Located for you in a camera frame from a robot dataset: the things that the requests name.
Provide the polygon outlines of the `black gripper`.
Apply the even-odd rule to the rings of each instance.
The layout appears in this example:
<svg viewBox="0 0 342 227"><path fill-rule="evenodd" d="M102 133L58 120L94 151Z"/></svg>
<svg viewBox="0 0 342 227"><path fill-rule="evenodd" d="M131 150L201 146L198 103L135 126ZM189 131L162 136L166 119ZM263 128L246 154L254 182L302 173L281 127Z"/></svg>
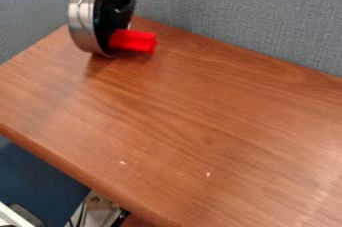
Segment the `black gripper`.
<svg viewBox="0 0 342 227"><path fill-rule="evenodd" d="M130 25L135 8L135 0L103 0L100 10L100 32L108 41L116 29L126 29Z"/></svg>

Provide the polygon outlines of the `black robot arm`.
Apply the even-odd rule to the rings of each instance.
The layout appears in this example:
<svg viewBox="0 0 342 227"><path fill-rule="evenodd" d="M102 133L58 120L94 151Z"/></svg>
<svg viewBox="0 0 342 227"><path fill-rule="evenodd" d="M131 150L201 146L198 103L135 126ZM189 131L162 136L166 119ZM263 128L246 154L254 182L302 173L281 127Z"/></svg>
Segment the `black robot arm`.
<svg viewBox="0 0 342 227"><path fill-rule="evenodd" d="M118 28L127 28L135 5L135 0L100 0L98 32L103 44Z"/></svg>

